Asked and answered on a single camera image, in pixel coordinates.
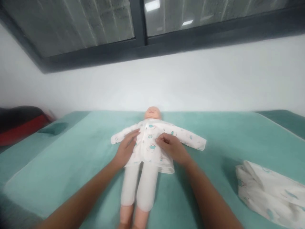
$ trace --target red cushion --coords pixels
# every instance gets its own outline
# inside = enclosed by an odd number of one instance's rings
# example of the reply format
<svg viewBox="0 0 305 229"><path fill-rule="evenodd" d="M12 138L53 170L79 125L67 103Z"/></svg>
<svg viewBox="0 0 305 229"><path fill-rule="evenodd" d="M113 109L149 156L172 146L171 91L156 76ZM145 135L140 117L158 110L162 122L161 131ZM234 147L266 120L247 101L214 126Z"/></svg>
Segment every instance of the red cushion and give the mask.
<svg viewBox="0 0 305 229"><path fill-rule="evenodd" d="M0 133L0 146L13 145L49 124L45 115L36 118L3 133Z"/></svg>

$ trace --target window frame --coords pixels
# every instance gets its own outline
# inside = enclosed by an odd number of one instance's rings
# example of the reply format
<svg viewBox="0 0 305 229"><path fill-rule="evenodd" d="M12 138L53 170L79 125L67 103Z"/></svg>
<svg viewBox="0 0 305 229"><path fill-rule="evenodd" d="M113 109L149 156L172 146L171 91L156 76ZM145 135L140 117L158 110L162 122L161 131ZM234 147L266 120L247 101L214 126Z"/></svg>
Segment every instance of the window frame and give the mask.
<svg viewBox="0 0 305 229"><path fill-rule="evenodd" d="M135 37L51 57L42 57L0 1L0 20L43 73L220 47L305 33L305 4L228 21L146 35L144 1L130 0Z"/></svg>

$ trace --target window glass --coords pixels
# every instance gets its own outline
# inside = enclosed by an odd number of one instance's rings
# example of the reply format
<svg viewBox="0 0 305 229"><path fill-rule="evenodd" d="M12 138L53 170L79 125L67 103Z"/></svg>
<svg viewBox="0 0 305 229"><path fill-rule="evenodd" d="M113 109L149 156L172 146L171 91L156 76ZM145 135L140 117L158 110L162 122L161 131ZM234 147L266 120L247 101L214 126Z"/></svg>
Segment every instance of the window glass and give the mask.
<svg viewBox="0 0 305 229"><path fill-rule="evenodd" d="M128 0L3 0L44 57L134 37Z"/></svg>
<svg viewBox="0 0 305 229"><path fill-rule="evenodd" d="M148 36L285 8L289 0L144 0Z"/></svg>

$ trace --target doll face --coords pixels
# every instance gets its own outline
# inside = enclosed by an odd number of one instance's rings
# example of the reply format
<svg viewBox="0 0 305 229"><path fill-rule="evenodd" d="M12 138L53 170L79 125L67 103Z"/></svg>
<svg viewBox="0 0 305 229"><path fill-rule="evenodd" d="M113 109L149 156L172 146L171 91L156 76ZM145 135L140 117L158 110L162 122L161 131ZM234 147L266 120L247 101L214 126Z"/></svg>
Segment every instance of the doll face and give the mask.
<svg viewBox="0 0 305 229"><path fill-rule="evenodd" d="M145 119L154 118L154 119L161 119L161 112L157 107L150 107L145 112Z"/></svg>

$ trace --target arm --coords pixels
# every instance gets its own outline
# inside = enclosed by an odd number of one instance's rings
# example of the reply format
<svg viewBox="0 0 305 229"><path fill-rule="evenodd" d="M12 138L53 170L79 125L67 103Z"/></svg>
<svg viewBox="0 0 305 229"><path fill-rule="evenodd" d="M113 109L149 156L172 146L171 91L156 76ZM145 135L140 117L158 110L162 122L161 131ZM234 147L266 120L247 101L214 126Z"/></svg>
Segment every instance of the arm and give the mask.
<svg viewBox="0 0 305 229"><path fill-rule="evenodd" d="M193 161L178 138L163 133L156 139L156 142L173 160L185 168L206 228L243 228L230 207Z"/></svg>
<svg viewBox="0 0 305 229"><path fill-rule="evenodd" d="M113 160L38 225L37 229L79 228L111 179L128 162L139 133L139 129L129 133Z"/></svg>
<svg viewBox="0 0 305 229"><path fill-rule="evenodd" d="M122 130L121 132L118 132L117 134L113 135L111 137L111 144L113 145L113 144L121 142L128 133L130 133L131 131L133 131L135 129L138 129L138 124L133 124L132 126L127 127L124 130Z"/></svg>
<svg viewBox="0 0 305 229"><path fill-rule="evenodd" d="M200 151L204 150L207 142L204 138L178 126L170 126L170 129L169 134L176 136L181 143Z"/></svg>

